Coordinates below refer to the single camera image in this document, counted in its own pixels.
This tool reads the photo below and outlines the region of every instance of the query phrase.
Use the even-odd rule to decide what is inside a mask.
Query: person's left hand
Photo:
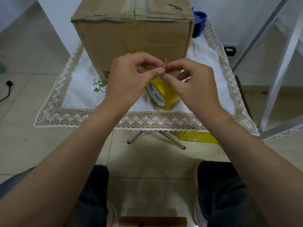
[[[137,66],[153,69],[139,73]],[[145,52],[128,53],[115,58],[112,62],[104,101],[115,103],[118,110],[126,113],[142,95],[145,86],[165,73],[164,68],[161,60]]]

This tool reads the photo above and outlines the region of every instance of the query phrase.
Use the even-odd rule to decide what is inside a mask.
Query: white shoe
[[[204,161],[204,160],[200,160],[194,168],[194,182],[196,184],[196,189],[197,189],[197,194],[198,194],[198,166],[199,164]],[[194,207],[194,222],[196,224],[196,226],[198,227],[206,227],[207,226],[207,220],[205,219],[205,217],[202,214],[202,211],[200,209],[199,203],[198,203],[198,195],[197,195],[197,200],[196,200],[196,204]]]
[[[107,207],[106,227],[119,226],[119,217],[116,207],[108,200],[106,207]]]

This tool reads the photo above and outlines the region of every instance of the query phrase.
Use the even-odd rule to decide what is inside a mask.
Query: yellow box
[[[195,142],[218,143],[218,141],[209,132],[180,131],[179,139]]]

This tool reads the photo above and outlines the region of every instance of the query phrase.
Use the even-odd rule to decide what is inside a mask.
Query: forearm
[[[3,226],[65,223],[106,138],[123,116],[116,110],[111,105],[97,107],[70,137],[0,200]]]
[[[303,223],[303,173],[241,127],[226,111],[206,128],[218,140],[256,204],[272,226]]]

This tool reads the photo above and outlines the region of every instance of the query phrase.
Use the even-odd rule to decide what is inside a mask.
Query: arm
[[[154,68],[138,73],[136,66]],[[102,146],[164,63],[147,53],[114,59],[104,101],[63,143],[0,200],[1,226],[63,226]]]
[[[212,68],[187,59],[166,71],[185,70],[172,85],[184,104],[217,139],[271,226],[303,225],[303,172],[240,126],[220,105]],[[191,76],[186,83],[181,82]]]

